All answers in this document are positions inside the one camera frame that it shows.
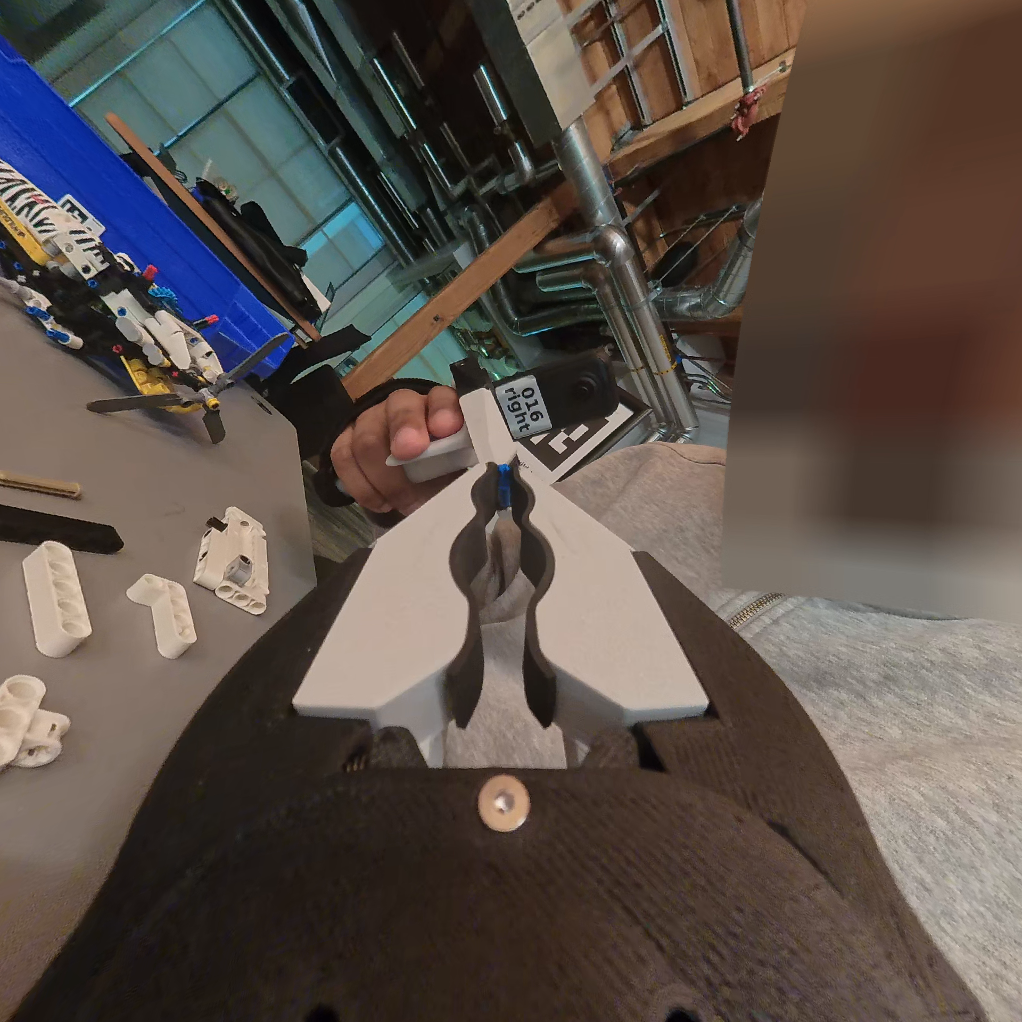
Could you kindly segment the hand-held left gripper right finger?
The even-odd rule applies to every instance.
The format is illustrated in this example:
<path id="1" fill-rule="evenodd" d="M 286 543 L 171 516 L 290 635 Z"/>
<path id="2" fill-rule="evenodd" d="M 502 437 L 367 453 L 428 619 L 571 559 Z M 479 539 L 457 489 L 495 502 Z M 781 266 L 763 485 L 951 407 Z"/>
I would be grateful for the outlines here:
<path id="1" fill-rule="evenodd" d="M 709 697 L 632 547 L 519 466 L 513 519 L 533 589 L 522 680 L 535 719 L 590 746 L 608 729 L 704 715 Z"/>

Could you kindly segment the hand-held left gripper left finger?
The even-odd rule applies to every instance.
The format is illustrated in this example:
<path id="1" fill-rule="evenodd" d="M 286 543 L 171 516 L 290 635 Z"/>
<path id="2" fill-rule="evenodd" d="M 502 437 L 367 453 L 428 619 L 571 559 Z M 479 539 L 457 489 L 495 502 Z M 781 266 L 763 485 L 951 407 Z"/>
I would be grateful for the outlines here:
<path id="1" fill-rule="evenodd" d="M 439 768 L 449 723 L 479 701 L 471 584 L 487 564 L 498 465 L 475 466 L 376 541 L 295 691 L 296 712 L 407 730 Z"/>

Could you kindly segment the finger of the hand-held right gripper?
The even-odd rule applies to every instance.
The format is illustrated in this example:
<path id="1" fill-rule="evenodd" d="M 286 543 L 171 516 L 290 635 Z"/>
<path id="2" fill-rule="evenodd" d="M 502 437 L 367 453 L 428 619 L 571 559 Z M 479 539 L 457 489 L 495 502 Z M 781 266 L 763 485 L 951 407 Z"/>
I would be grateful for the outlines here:
<path id="1" fill-rule="evenodd" d="M 492 390 L 467 393 L 467 431 L 475 459 L 470 468 L 509 465 L 516 460 L 516 443 Z"/>

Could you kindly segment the white L-shaped lego beam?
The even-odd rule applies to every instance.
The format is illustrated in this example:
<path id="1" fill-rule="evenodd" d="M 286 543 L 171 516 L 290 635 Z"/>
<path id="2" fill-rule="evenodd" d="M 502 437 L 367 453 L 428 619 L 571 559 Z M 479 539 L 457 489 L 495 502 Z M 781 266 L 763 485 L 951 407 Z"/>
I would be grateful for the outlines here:
<path id="1" fill-rule="evenodd" d="M 180 583 L 146 573 L 135 580 L 126 595 L 149 608 L 156 647 L 167 659 L 177 659 L 197 640 L 187 593 Z"/>

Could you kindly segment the white lego panel assembly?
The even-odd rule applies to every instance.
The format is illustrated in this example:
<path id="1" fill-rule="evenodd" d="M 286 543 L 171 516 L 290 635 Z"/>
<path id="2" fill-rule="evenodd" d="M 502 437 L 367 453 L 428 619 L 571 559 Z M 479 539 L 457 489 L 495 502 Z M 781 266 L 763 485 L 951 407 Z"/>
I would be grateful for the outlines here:
<path id="1" fill-rule="evenodd" d="M 256 518 L 234 506 L 210 518 L 199 544 L 195 584 L 259 616 L 267 609 L 268 570 L 266 535 Z"/>

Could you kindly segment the smooth black lego beam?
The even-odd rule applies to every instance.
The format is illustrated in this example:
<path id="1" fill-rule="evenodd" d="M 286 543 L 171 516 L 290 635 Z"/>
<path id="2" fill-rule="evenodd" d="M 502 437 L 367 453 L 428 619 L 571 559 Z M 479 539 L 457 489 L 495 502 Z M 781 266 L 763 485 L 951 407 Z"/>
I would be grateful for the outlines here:
<path id="1" fill-rule="evenodd" d="M 123 549 L 118 530 L 106 523 L 1 505 L 1 541 L 36 547 L 62 543 L 72 551 L 113 555 Z"/>

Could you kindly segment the white five-hole lego beam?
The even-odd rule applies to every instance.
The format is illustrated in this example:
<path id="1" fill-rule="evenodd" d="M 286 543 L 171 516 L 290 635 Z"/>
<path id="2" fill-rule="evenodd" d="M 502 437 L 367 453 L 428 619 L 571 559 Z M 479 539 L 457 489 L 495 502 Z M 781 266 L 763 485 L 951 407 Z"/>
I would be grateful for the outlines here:
<path id="1" fill-rule="evenodd" d="M 50 658 L 68 656 L 92 633 L 69 548 L 41 543 L 24 558 L 22 573 L 37 649 Z"/>

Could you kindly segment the lego helicopter model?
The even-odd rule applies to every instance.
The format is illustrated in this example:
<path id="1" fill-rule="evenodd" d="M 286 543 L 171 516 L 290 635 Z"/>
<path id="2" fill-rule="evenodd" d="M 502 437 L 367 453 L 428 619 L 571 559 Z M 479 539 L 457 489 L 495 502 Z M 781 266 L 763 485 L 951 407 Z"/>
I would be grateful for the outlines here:
<path id="1" fill-rule="evenodd" d="M 88 402 L 96 414 L 146 410 L 200 414 L 212 444 L 226 437 L 221 394 L 292 339 L 272 336 L 225 370 L 202 333 L 216 316 L 177 313 L 134 261 L 1 161 L 2 293 L 47 339 L 96 367 L 121 366 L 129 392 Z"/>

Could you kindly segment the short tan lego pin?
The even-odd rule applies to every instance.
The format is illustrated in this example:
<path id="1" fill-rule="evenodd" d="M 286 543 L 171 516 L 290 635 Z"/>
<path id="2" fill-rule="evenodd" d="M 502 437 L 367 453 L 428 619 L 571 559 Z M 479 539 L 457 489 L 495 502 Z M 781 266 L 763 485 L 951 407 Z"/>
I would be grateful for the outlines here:
<path id="1" fill-rule="evenodd" d="M 54 496 L 60 499 L 78 501 L 82 498 L 82 487 L 78 482 L 69 482 L 57 479 L 44 479 L 15 472 L 1 471 L 1 486 L 22 492 L 35 492 Z"/>

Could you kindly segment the person's right hand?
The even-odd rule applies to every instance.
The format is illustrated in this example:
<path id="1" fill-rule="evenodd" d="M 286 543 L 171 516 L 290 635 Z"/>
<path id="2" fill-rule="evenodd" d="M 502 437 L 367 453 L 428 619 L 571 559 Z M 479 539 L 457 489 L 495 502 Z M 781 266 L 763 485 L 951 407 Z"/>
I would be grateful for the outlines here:
<path id="1" fill-rule="evenodd" d="M 456 480 L 460 472 L 414 483 L 402 467 L 388 465 L 388 458 L 414 459 L 430 442 L 459 432 L 463 424 L 453 389 L 438 385 L 428 394 L 397 390 L 364 411 L 333 442 L 331 463 L 341 486 L 366 512 L 406 516 Z"/>

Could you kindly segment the shiny metal pipe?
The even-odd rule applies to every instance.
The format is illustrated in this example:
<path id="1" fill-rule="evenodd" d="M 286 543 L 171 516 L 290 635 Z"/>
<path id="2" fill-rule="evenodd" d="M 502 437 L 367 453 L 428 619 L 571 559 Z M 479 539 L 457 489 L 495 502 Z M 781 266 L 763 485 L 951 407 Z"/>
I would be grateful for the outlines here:
<path id="1" fill-rule="evenodd" d="M 554 142 L 565 179 L 579 199 L 584 222 L 593 234 L 596 259 L 612 280 L 637 349 L 638 364 L 673 442 L 695 442 L 699 421 L 686 385 L 678 377 L 669 334 L 656 312 L 645 271 L 628 236 L 603 162 L 584 117 L 577 117 Z"/>

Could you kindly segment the wooden ceiling beam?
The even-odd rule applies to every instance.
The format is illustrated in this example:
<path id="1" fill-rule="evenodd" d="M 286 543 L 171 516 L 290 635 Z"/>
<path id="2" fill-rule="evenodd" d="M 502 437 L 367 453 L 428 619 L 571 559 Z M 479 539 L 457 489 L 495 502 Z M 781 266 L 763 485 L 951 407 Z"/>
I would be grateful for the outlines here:
<path id="1" fill-rule="evenodd" d="M 361 399 L 394 377 L 578 205 L 574 187 L 566 182 L 545 196 L 342 378 L 351 400 Z"/>

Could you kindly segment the black bag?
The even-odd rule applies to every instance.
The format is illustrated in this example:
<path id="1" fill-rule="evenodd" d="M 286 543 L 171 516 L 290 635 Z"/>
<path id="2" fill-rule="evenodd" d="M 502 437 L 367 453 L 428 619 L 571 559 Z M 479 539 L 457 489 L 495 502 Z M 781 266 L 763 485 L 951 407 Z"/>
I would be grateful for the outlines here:
<path id="1" fill-rule="evenodd" d="M 220 188 L 201 177 L 196 179 L 192 193 L 212 221 L 300 313 L 301 319 L 309 323 L 318 320 L 322 312 L 319 301 L 301 273 L 308 256 L 301 249 L 283 244 L 262 207 L 252 201 L 237 207 Z"/>

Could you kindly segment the person's grey clothing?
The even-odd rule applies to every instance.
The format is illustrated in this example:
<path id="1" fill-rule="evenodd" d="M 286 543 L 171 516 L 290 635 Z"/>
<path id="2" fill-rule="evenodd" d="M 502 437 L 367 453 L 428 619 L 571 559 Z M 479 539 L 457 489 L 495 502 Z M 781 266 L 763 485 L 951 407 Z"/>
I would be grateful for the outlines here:
<path id="1" fill-rule="evenodd" d="M 721 449 L 649 443 L 556 489 L 760 653 L 835 753 L 927 932 L 990 1020 L 1020 1020 L 1019 624 L 726 589 L 725 465 Z"/>

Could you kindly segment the blue plastic bin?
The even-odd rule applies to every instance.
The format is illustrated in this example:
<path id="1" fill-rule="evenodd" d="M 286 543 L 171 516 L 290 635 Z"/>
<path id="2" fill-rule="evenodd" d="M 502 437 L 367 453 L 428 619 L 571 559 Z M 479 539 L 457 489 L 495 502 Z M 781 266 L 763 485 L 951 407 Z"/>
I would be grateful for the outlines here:
<path id="1" fill-rule="evenodd" d="M 41 191 L 69 196 L 102 223 L 102 241 L 158 268 L 189 319 L 217 315 L 207 337 L 227 369 L 285 324 L 158 198 L 6 39 L 1 40 L 1 156 Z"/>

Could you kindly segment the spiral metal duct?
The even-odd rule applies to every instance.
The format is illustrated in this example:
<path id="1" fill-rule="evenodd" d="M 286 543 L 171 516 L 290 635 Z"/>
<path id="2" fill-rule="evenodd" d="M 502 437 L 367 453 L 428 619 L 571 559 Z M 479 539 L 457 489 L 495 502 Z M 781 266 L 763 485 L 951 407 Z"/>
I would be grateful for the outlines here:
<path id="1" fill-rule="evenodd" d="M 654 308 L 665 322 L 716 321 L 738 309 L 747 289 L 761 205 L 760 197 L 744 211 L 721 272 L 711 282 L 697 287 L 661 289 L 654 296 Z"/>

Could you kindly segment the square metal duct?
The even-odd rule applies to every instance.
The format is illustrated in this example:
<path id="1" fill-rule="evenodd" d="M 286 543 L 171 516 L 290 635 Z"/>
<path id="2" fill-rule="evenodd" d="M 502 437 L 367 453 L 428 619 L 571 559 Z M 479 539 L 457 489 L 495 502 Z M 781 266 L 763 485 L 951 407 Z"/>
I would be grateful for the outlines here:
<path id="1" fill-rule="evenodd" d="M 492 62 L 537 146 L 557 142 L 593 101 L 558 1 L 470 1 Z"/>

